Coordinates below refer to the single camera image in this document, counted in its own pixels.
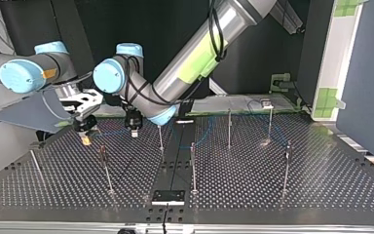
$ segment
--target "robotic arm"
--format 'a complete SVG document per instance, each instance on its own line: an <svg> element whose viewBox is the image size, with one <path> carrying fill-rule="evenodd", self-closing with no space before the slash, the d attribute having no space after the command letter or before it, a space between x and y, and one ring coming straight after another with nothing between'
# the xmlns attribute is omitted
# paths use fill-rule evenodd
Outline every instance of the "robotic arm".
<svg viewBox="0 0 374 234"><path fill-rule="evenodd" d="M102 95L95 90L79 89L82 80L61 42L51 42L35 47L36 55L20 57L0 54L0 84L17 94L45 90L49 85L71 114L75 131L89 144L88 135L96 129L91 115L102 103Z"/></svg>
<svg viewBox="0 0 374 234"><path fill-rule="evenodd" d="M227 0L216 12L210 7L208 21L152 85L140 73L142 48L119 44L116 56L93 71L95 84L105 93L123 97L154 124L164 125L175 113L177 99L197 79L207 77L222 60L224 50L246 28L266 17L275 3L276 0Z"/></svg>
<svg viewBox="0 0 374 234"><path fill-rule="evenodd" d="M134 117L126 121L131 130L140 128L144 114L162 126L176 111L177 101L198 79L207 77L224 57L224 50L249 26L256 25L271 11L277 0L224 0L217 10L214 1L210 16L160 77L149 84L142 77L143 53L136 44L119 44L116 56L106 59L93 71L95 84L105 93L123 98L124 108ZM35 47L36 55L19 57L0 54L0 84L18 94L56 90L64 109L84 144L96 131L92 115L102 103L96 90L79 88L72 61L61 42Z"/></svg>

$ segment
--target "light blue joint cover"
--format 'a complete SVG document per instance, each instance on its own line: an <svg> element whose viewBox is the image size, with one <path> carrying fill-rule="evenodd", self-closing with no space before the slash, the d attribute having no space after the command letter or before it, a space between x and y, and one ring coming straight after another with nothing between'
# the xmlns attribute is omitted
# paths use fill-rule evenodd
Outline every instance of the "light blue joint cover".
<svg viewBox="0 0 374 234"><path fill-rule="evenodd" d="M174 105L174 106L170 107L169 109L167 109L165 112L163 112L163 113L161 113L157 116L148 118L148 120L153 122L156 125L163 126L166 123L168 123L168 121L174 115L176 110L177 110L177 107L175 107L175 105Z"/></svg>
<svg viewBox="0 0 374 234"><path fill-rule="evenodd" d="M60 42L50 42L50 43L45 43L42 45L35 46L35 54L44 54L44 53L65 53L69 54L68 51L65 48L65 45Z"/></svg>
<svg viewBox="0 0 374 234"><path fill-rule="evenodd" d="M13 59L0 67L2 84L17 94L27 94L41 89L46 79L37 63L26 59Z"/></svg>
<svg viewBox="0 0 374 234"><path fill-rule="evenodd" d="M113 94L123 89L125 83L124 69L115 59L109 58L93 70L96 86L105 93Z"/></svg>
<svg viewBox="0 0 374 234"><path fill-rule="evenodd" d="M135 43L121 43L117 45L117 55L130 55L144 58L142 46Z"/></svg>

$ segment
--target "yellow-green tape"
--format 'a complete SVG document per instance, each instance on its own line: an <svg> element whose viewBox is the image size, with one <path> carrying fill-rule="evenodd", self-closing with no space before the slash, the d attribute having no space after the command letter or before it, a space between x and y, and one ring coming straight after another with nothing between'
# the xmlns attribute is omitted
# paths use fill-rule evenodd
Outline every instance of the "yellow-green tape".
<svg viewBox="0 0 374 234"><path fill-rule="evenodd" d="M338 0L334 17L354 16L359 0Z"/></svg>
<svg viewBox="0 0 374 234"><path fill-rule="evenodd" d="M215 35L217 48L220 47L220 38ZM199 77L207 77L217 66L216 54L211 44L211 37L208 34L202 39L193 53L184 61L178 70L178 78L187 84L193 84Z"/></svg>
<svg viewBox="0 0 374 234"><path fill-rule="evenodd" d="M331 118L333 109L336 107L337 89L320 88L314 112L315 118Z"/></svg>

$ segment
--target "perforated metal table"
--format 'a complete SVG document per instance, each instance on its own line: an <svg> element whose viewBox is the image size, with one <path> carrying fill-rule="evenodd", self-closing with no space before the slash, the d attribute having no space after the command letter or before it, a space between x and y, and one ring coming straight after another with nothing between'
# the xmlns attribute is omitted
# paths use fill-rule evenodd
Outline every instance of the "perforated metal table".
<svg viewBox="0 0 374 234"><path fill-rule="evenodd" d="M234 115L230 150L227 116L195 120L163 127L164 154L149 122L139 138L131 138L120 130L123 120L100 120L103 136L90 147L65 129L36 152L43 177L29 154L0 173L0 221L374 227L374 167L309 116L275 115L272 141L263 145L267 116ZM289 140L294 157L283 193ZM197 194L190 192L192 141ZM110 156L113 195L97 158L102 144ZM152 206L154 191L162 188L185 191L184 206Z"/></svg>

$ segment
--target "vertical metal pin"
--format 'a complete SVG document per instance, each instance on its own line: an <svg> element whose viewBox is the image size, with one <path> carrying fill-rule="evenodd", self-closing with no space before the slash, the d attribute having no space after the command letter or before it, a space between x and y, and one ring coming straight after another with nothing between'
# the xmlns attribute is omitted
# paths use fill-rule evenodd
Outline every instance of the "vertical metal pin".
<svg viewBox="0 0 374 234"><path fill-rule="evenodd" d="M161 132L161 126L160 125L159 125L159 135L160 135L160 150L164 151L164 147L163 147L163 135L162 135L162 132Z"/></svg>
<svg viewBox="0 0 374 234"><path fill-rule="evenodd" d="M283 197L287 192L287 178L289 173L289 166L293 157L293 145L290 141L287 142L286 151L284 153L285 160L286 160L286 171L284 173L284 183L283 183Z"/></svg>
<svg viewBox="0 0 374 234"><path fill-rule="evenodd" d="M44 181L44 175L42 174L41 167L39 166L38 160L36 159L35 152L33 151L33 149L29 150L29 152L32 155L32 160L36 170L38 171L39 176L41 177L42 181Z"/></svg>
<svg viewBox="0 0 374 234"><path fill-rule="evenodd" d="M232 147L232 110L229 109L229 143L228 143L228 147L229 149Z"/></svg>
<svg viewBox="0 0 374 234"><path fill-rule="evenodd" d="M271 140L271 133L272 133L272 120L273 120L273 106L272 106L272 108L270 109L270 117L269 117L269 132L268 132L268 135L267 135L267 140L268 140L268 141Z"/></svg>
<svg viewBox="0 0 374 234"><path fill-rule="evenodd" d="M197 190L197 183L196 183L196 144L193 142L191 143L191 165L193 168L193 194L197 194L199 191Z"/></svg>
<svg viewBox="0 0 374 234"><path fill-rule="evenodd" d="M266 140L264 140L264 142L262 143L262 145L268 145L270 143L271 137L272 137L271 133L272 133L272 122L273 122L273 109L274 109L274 107L272 106L272 102L269 99L261 99L260 102L261 102L262 108L264 110L270 110L269 130L268 130L268 133L267 133Z"/></svg>
<svg viewBox="0 0 374 234"><path fill-rule="evenodd" d="M108 156L104 144L102 144L99 148L99 161L101 162L101 166L104 168L105 174L107 176L109 193L114 194L114 188L112 187L111 177L108 171Z"/></svg>

